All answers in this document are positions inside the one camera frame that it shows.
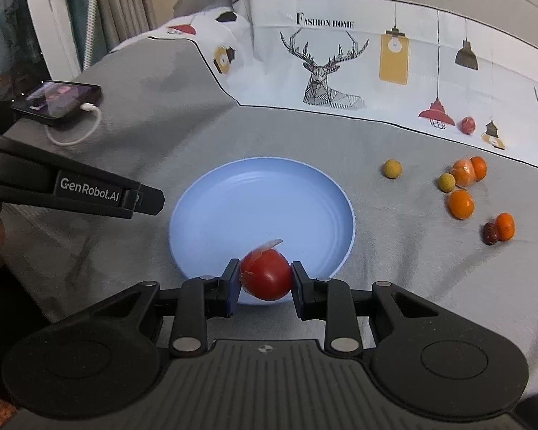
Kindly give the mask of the green olive fruit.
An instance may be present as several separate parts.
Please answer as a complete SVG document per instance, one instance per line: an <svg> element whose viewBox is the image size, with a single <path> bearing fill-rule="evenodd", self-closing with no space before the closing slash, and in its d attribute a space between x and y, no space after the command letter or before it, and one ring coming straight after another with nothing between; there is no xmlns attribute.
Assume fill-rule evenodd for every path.
<svg viewBox="0 0 538 430"><path fill-rule="evenodd" d="M391 180L397 179L402 173L402 165L396 159L388 159L382 168L383 175Z"/></svg>
<svg viewBox="0 0 538 430"><path fill-rule="evenodd" d="M456 188L456 179L450 173L443 173L437 180L438 188L444 193L451 193Z"/></svg>

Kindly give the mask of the small orange back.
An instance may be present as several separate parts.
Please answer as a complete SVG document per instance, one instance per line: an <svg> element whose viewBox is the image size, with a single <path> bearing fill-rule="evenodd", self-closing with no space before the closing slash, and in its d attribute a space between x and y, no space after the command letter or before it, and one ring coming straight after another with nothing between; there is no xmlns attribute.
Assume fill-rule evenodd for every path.
<svg viewBox="0 0 538 430"><path fill-rule="evenodd" d="M472 168L474 169L474 175L477 182L486 178L488 173L488 165L486 160L481 156L474 156L470 159Z"/></svg>

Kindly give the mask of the spotted white pole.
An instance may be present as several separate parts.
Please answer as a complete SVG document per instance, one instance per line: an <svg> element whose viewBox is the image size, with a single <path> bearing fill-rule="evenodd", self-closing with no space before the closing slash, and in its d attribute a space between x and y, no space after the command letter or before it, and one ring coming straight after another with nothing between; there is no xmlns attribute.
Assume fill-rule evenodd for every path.
<svg viewBox="0 0 538 430"><path fill-rule="evenodd" d="M82 70L90 68L93 59L98 0L88 0Z"/></svg>

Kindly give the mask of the red ball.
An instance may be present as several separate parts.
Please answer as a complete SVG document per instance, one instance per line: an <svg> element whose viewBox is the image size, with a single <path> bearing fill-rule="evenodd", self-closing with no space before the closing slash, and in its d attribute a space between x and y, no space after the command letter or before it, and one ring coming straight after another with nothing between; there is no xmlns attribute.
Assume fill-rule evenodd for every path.
<svg viewBox="0 0 538 430"><path fill-rule="evenodd" d="M460 131L466 135L472 135L476 129L476 123L472 116L466 116L459 124Z"/></svg>

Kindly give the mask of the blue plastic plate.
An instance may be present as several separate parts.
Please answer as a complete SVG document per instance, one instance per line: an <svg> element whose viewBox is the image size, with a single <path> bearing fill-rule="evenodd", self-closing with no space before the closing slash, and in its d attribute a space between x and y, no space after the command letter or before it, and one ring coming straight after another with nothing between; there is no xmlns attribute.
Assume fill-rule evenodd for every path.
<svg viewBox="0 0 538 430"><path fill-rule="evenodd" d="M231 259L272 240L310 277L334 277L355 242L355 212L346 192L308 164L245 158L193 182L169 223L170 252L186 278L218 276Z"/></svg>

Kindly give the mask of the orange unwrapped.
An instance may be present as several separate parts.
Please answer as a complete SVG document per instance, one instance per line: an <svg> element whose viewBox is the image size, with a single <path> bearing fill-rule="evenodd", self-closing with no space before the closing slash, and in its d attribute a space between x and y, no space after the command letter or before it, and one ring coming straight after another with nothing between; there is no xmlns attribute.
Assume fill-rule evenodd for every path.
<svg viewBox="0 0 538 430"><path fill-rule="evenodd" d="M474 201L464 189L454 190L448 197L448 209L456 219L468 219L474 212Z"/></svg>

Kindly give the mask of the grey printed bed sheet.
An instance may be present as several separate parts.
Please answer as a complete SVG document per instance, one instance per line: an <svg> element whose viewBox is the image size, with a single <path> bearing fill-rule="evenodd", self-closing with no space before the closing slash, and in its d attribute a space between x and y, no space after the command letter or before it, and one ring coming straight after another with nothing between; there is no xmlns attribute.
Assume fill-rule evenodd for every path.
<svg viewBox="0 0 538 430"><path fill-rule="evenodd" d="M178 0L175 14L236 1ZM538 47L538 0L408 1L479 19ZM131 220L4 208L1 255L49 319L143 280L178 285L166 233L185 189L225 162L284 156L321 169L351 199L357 235L339 278L357 288L395 282L507 336L530 366L526 394L538 394L538 168L486 153L492 173L474 185L475 215L461 222L445 210L434 180L471 148L377 121L241 107L188 40L138 36L78 79L104 92L104 122L93 137L58 149L30 119L8 137L161 188L167 200L160 215ZM390 157L404 162L402 179L382 177ZM497 212L514 215L516 235L487 247L480 221Z"/></svg>

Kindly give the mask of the grey curtain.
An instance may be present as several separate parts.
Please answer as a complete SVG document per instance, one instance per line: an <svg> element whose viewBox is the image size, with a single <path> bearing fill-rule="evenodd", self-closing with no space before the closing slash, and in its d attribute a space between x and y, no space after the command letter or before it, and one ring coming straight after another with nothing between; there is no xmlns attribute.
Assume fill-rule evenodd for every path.
<svg viewBox="0 0 538 430"><path fill-rule="evenodd" d="M110 49L157 26L151 0L98 0L98 5Z"/></svg>

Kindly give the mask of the red date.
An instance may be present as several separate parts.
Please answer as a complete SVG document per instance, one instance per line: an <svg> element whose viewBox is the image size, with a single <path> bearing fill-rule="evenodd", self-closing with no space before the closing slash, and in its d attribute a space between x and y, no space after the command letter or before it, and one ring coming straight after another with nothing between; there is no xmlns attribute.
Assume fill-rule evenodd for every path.
<svg viewBox="0 0 538 430"><path fill-rule="evenodd" d="M496 245L500 242L500 230L495 222L486 222L482 227L482 241L485 245Z"/></svg>

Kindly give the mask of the red tomato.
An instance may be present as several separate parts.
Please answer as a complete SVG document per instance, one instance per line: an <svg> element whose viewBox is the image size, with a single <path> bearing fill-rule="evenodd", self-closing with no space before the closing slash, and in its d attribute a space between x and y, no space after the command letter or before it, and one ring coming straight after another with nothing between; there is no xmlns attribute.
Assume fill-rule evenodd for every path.
<svg viewBox="0 0 538 430"><path fill-rule="evenodd" d="M282 239L268 241L251 250L240 262L243 289L257 299L276 301L291 291L291 266L277 249L282 242Z"/></svg>

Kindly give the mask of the black smartphone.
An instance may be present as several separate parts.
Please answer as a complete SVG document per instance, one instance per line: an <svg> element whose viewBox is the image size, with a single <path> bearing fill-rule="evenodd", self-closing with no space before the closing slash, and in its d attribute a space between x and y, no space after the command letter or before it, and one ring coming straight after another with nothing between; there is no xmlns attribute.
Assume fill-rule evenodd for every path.
<svg viewBox="0 0 538 430"><path fill-rule="evenodd" d="M95 105L102 98L102 88L81 82L43 82L31 93L10 104L19 118L29 118L48 126L61 126L84 112L84 104Z"/></svg>

